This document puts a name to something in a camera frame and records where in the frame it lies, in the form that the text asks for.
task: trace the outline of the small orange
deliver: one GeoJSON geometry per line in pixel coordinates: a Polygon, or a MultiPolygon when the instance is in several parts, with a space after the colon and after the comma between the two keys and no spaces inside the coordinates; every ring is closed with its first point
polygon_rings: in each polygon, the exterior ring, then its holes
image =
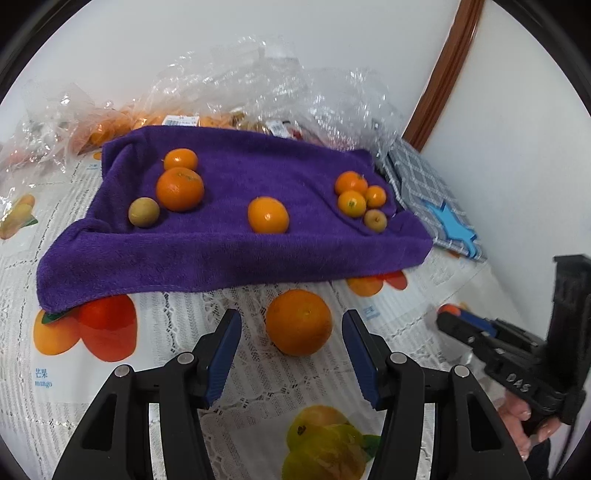
{"type": "Polygon", "coordinates": [[[257,197],[248,205],[248,223],[255,233],[285,233],[290,216],[279,200],[257,197]]]}
{"type": "Polygon", "coordinates": [[[365,201],[368,203],[369,208],[380,208],[386,203],[386,191],[382,187],[372,185],[365,192],[365,201]]]}
{"type": "Polygon", "coordinates": [[[340,195],[348,190],[354,190],[364,195],[368,189],[368,182],[363,175],[355,171],[346,171],[339,175],[335,182],[335,192],[340,195]]]}
{"type": "Polygon", "coordinates": [[[174,167],[184,167],[189,170],[197,170],[199,159],[193,150],[188,148],[176,148],[164,157],[164,169],[170,170],[174,167]]]}
{"type": "Polygon", "coordinates": [[[346,216],[357,218],[365,213],[365,199],[359,192],[348,190],[339,196],[339,210],[346,216]]]}
{"type": "Polygon", "coordinates": [[[173,212],[195,208],[204,194],[203,180],[188,168],[173,167],[166,170],[156,183],[156,197],[173,212]]]}

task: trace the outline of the finger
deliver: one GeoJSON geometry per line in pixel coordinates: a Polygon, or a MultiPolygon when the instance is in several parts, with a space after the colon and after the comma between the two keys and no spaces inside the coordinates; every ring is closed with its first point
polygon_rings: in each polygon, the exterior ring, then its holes
{"type": "Polygon", "coordinates": [[[531,449],[531,441],[523,431],[521,420],[509,412],[505,406],[502,406],[499,409],[499,416],[501,417],[503,424],[505,424],[505,428],[509,432],[509,435],[515,442],[521,457],[525,460],[531,449]]]}
{"type": "Polygon", "coordinates": [[[531,408],[526,401],[521,400],[513,393],[505,392],[505,408],[521,421],[529,420],[531,417],[531,408]]]}
{"type": "Polygon", "coordinates": [[[557,417],[552,417],[545,421],[538,429],[538,441],[540,443],[545,442],[560,428],[561,425],[562,422],[557,417]]]}

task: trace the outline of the screw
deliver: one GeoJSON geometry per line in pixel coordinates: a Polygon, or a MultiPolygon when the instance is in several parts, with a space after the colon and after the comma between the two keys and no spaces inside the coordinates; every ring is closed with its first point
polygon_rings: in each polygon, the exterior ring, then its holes
{"type": "Polygon", "coordinates": [[[392,361],[392,363],[402,365],[406,363],[407,356],[401,352],[394,352],[392,355],[390,355],[390,360],[392,361]]]}
{"type": "Polygon", "coordinates": [[[181,353],[177,357],[177,362],[179,362],[181,365],[187,365],[187,364],[191,363],[193,360],[195,360],[195,357],[193,356],[192,353],[189,353],[189,352],[181,353]]]}
{"type": "Polygon", "coordinates": [[[470,375],[470,371],[465,365],[456,365],[453,368],[453,371],[458,377],[462,378],[466,378],[468,375],[470,375]]]}
{"type": "Polygon", "coordinates": [[[120,365],[115,368],[116,377],[124,377],[127,374],[129,374],[129,365],[120,365]]]}

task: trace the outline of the plastic bag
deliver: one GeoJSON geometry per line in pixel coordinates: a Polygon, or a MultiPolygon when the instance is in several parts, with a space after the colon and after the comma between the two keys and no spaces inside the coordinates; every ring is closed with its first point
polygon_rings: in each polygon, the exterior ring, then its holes
{"type": "Polygon", "coordinates": [[[52,96],[34,92],[36,89],[38,86],[28,85],[27,98],[33,105],[0,151],[2,240],[37,223],[34,210],[38,212],[44,205],[43,199],[39,201],[40,183],[64,181],[73,157],[131,130],[129,112],[117,111],[110,103],[96,107],[74,84],[52,96]]]}
{"type": "Polygon", "coordinates": [[[73,157],[132,129],[161,125],[169,115],[195,118],[199,127],[255,131],[338,150],[366,148],[378,157],[401,124],[388,98],[374,72],[306,70],[281,40],[254,38],[206,56],[187,53],[121,110],[111,103],[97,107],[75,85],[58,95],[37,95],[0,151],[0,239],[36,221],[34,211],[43,205],[37,186],[66,174],[73,157]]]}
{"type": "Polygon", "coordinates": [[[305,70],[281,40],[245,38],[210,61],[187,53],[165,69],[135,105],[134,128],[167,115],[201,127],[237,128],[338,150],[384,153],[401,116],[372,71],[305,70]]]}

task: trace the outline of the large orange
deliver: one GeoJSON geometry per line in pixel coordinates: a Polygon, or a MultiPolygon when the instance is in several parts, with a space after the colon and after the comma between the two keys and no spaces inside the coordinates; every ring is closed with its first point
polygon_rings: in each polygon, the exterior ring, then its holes
{"type": "Polygon", "coordinates": [[[119,362],[134,353],[138,323],[134,303],[127,295],[85,303],[78,320],[82,341],[98,359],[119,362]]]}
{"type": "Polygon", "coordinates": [[[188,168],[173,167],[165,171],[156,183],[156,197],[173,212],[195,208],[204,194],[203,180],[188,168]]]}
{"type": "Polygon", "coordinates": [[[285,233],[290,216],[279,200],[257,197],[248,205],[248,223],[255,233],[285,233]]]}
{"type": "Polygon", "coordinates": [[[193,150],[188,148],[176,148],[171,150],[164,157],[164,169],[170,170],[174,167],[184,167],[189,170],[197,170],[199,159],[193,150]]]}
{"type": "Polygon", "coordinates": [[[311,355],[332,333],[332,315],[324,300],[305,290],[288,290],[267,308],[267,335],[286,355],[311,355]]]}
{"type": "Polygon", "coordinates": [[[339,175],[339,178],[335,182],[335,192],[340,195],[347,190],[353,190],[359,192],[361,195],[365,195],[368,189],[368,182],[365,180],[363,175],[355,171],[346,171],[339,175]]]}
{"type": "Polygon", "coordinates": [[[55,322],[42,324],[45,311],[41,310],[33,326],[33,343],[43,355],[59,355],[67,352],[80,340],[77,310],[72,310],[55,322]]]}

